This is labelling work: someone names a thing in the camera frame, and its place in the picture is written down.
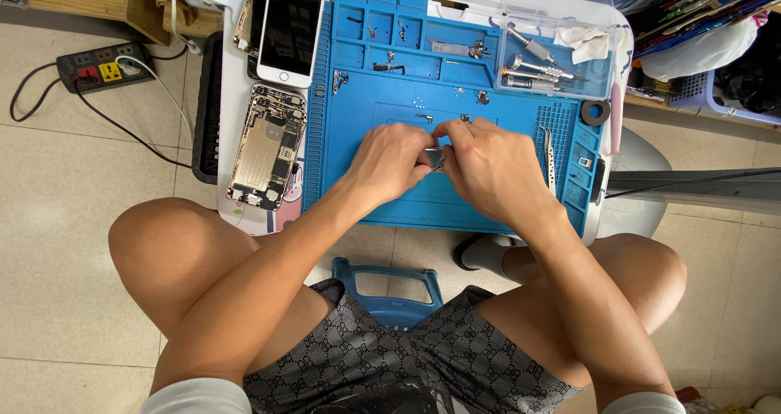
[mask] blue silicone repair mat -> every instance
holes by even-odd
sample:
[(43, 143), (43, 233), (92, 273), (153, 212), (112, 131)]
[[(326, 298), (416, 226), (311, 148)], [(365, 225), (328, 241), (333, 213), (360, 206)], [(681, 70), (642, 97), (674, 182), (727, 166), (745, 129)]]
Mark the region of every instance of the blue silicone repair mat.
[[(309, 91), (304, 172), (304, 210), (345, 174), (367, 130), (404, 122), (433, 131), (436, 124), (483, 117), (503, 129), (532, 136), (544, 170), (543, 131), (553, 133), (557, 198), (582, 235), (600, 142), (600, 127), (579, 120), (581, 101), (509, 94), (492, 87), (501, 32), (498, 28), (430, 18), (427, 0), (336, 0), (327, 3)], [(431, 51), (430, 40), (474, 45), (482, 59)], [(373, 64), (402, 70), (376, 71)], [(336, 94), (335, 72), (348, 76)], [(478, 92), (487, 92), (487, 104)], [(428, 115), (427, 120), (419, 115)], [(589, 166), (579, 165), (591, 161)], [(455, 193), (441, 172), (425, 177), (399, 199), (380, 206), (361, 223), (511, 233)]]

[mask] white iphone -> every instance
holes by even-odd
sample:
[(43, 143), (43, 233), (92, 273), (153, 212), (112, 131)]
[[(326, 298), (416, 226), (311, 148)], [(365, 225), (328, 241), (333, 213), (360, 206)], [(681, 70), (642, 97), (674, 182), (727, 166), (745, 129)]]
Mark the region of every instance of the white iphone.
[(324, 0), (266, 0), (258, 77), (290, 87), (312, 85)]

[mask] power strip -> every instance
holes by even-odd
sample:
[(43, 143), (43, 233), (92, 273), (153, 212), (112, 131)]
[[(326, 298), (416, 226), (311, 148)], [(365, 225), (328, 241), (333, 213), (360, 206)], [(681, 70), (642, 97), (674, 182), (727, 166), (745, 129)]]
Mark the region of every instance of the power strip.
[(155, 78), (143, 66), (130, 59), (120, 59), (120, 63), (130, 65), (127, 73), (117, 65), (118, 55), (134, 57), (152, 70), (151, 54), (147, 48), (138, 42), (126, 42), (110, 47), (98, 48), (57, 58), (57, 72), (63, 80), (65, 88), (72, 94), (76, 93), (76, 83), (83, 94), (103, 89), (122, 87), (133, 83), (142, 83)]

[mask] rubber ring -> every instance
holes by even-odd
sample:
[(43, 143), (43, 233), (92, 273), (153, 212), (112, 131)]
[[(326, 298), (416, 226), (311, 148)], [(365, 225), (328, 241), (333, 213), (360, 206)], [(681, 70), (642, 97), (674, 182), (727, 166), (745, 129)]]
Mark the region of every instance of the rubber ring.
[[(591, 115), (591, 108), (597, 106), (600, 109), (599, 117), (594, 118)], [(610, 103), (607, 100), (585, 100), (580, 107), (580, 120), (589, 126), (601, 126), (608, 121), (610, 116)]]

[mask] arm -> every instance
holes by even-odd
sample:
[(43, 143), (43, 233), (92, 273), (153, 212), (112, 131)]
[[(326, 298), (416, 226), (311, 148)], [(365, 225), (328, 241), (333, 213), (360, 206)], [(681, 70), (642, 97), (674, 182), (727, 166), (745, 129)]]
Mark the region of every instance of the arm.
[(423, 179), (430, 168), (415, 160), (433, 144), (423, 129), (402, 124), (366, 133), (345, 176), (188, 311), (158, 360), (151, 393), (196, 377), (240, 386), (317, 261), (358, 220)]
[(640, 391), (673, 395), (637, 314), (546, 187), (532, 139), (482, 119), (445, 122), (434, 135), (453, 143), (445, 146), (444, 171), (458, 194), (531, 247), (572, 348), (591, 374), (599, 411)]

